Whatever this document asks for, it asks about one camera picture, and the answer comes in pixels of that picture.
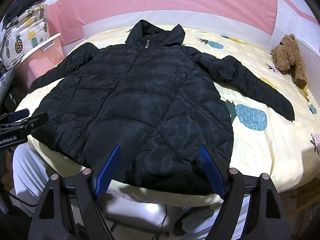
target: metal screw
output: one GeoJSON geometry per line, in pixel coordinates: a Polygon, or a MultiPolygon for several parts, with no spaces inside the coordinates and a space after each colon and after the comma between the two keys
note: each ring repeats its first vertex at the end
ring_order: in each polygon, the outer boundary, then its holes
{"type": "Polygon", "coordinates": [[[262,177],[263,177],[265,180],[270,179],[270,176],[269,176],[268,174],[266,174],[266,173],[263,173],[263,174],[262,174],[262,177]]]}
{"type": "Polygon", "coordinates": [[[91,170],[90,170],[89,168],[86,168],[86,169],[82,170],[82,173],[83,173],[84,175],[88,175],[88,174],[91,173],[91,170]]]}
{"type": "Polygon", "coordinates": [[[238,173],[238,170],[236,168],[231,168],[229,171],[230,171],[231,174],[237,174],[238,173]]]}
{"type": "Polygon", "coordinates": [[[52,180],[56,180],[58,177],[59,177],[58,174],[53,174],[53,175],[51,175],[51,179],[52,179],[52,180]]]}

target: teddy bear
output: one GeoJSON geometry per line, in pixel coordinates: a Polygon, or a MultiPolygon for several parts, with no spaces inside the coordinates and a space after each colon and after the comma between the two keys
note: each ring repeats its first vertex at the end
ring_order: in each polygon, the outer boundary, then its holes
{"type": "Polygon", "coordinates": [[[271,55],[276,62],[277,70],[283,74],[289,73],[294,78],[296,86],[306,91],[306,66],[294,34],[285,35],[280,44],[271,50],[271,55]]]}

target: yellow bed sheet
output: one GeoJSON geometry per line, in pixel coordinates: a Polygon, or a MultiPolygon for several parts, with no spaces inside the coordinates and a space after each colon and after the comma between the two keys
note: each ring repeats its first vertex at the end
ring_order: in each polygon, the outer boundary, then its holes
{"type": "MultiPolygon", "coordinates": [[[[173,26],[160,27],[166,30],[173,28],[173,26]]],[[[128,32],[129,29],[108,31],[95,35],[81,44],[91,42],[98,48],[121,44],[125,42],[128,32]]],[[[294,108],[295,121],[290,122],[265,104],[243,96],[226,84],[215,83],[221,99],[223,101],[228,100],[231,104],[233,102],[237,110],[237,116],[233,121],[235,139],[230,167],[235,167],[243,174],[251,176],[259,176],[263,172],[269,174],[279,192],[303,185],[316,177],[320,171],[320,157],[312,142],[314,135],[320,134],[320,113],[313,114],[315,111],[313,110],[312,113],[309,106],[312,104],[317,111],[320,111],[320,109],[312,94],[309,92],[310,102],[307,102],[292,83],[292,78],[274,70],[271,55],[257,46],[228,39],[214,33],[193,29],[185,29],[185,32],[184,45],[192,46],[217,58],[232,55],[257,77],[283,94],[294,108]],[[264,130],[261,128],[260,130],[253,130],[254,127],[243,124],[243,115],[250,115],[250,111],[254,111],[251,108],[258,109],[266,114],[267,126],[264,130]]],[[[17,110],[28,108],[30,114],[32,114],[39,106],[42,98],[59,81],[27,95],[17,110]]],[[[28,138],[28,143],[59,174],[70,176],[83,169],[82,166],[62,154],[49,150],[32,136],[28,138]]],[[[184,207],[202,206],[221,203],[222,201],[217,195],[197,196],[158,192],[114,180],[110,184],[108,193],[137,202],[162,203],[184,207]]]]}

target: jacket hood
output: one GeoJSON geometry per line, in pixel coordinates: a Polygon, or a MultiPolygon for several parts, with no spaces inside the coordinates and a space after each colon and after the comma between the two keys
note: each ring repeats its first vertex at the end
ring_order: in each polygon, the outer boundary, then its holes
{"type": "Polygon", "coordinates": [[[131,30],[125,44],[127,46],[144,47],[149,41],[149,48],[181,45],[185,32],[180,24],[172,31],[165,31],[146,20],[140,20],[131,30]]]}

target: bag zipper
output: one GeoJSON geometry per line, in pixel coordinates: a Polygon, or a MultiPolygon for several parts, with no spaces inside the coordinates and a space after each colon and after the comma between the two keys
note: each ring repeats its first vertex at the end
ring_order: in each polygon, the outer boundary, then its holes
{"type": "Polygon", "coordinates": [[[100,121],[101,117],[104,115],[104,112],[107,109],[107,106],[110,102],[110,100],[113,98],[113,96],[120,90],[122,83],[125,79],[131,77],[133,68],[139,63],[142,55],[144,54],[144,49],[142,50],[140,56],[137,58],[136,62],[134,63],[134,65],[130,68],[129,73],[127,74],[126,78],[123,78],[122,80],[120,80],[120,82],[118,83],[118,85],[116,86],[116,89],[113,90],[113,92],[105,99],[105,102],[103,103],[103,107],[101,108],[101,110],[99,111],[99,114],[97,115],[97,117],[94,119],[94,121],[90,124],[89,129],[85,132],[83,138],[81,139],[80,143],[78,144],[73,156],[76,157],[76,155],[80,152],[80,150],[83,148],[84,144],[87,142],[87,139],[89,138],[89,136],[91,135],[91,132],[93,131],[94,127],[96,126],[96,124],[100,121]]]}

